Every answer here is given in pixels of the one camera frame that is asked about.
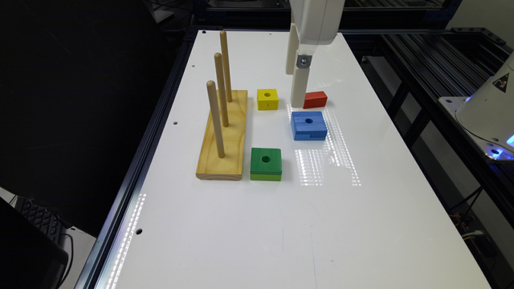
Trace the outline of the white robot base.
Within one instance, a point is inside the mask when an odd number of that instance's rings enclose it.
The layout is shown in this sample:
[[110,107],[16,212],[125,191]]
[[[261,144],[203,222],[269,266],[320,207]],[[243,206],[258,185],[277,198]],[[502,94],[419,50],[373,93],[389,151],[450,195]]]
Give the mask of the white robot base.
[[513,160],[513,57],[472,96],[441,97],[453,116],[485,157]]

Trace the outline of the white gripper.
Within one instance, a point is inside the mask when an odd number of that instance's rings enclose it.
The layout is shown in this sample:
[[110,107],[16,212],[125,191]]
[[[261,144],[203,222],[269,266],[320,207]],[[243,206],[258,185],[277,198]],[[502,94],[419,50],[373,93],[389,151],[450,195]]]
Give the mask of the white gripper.
[[345,0],[291,0],[292,23],[285,71],[293,75],[291,106],[302,108],[308,84],[311,55],[317,46],[335,39]]

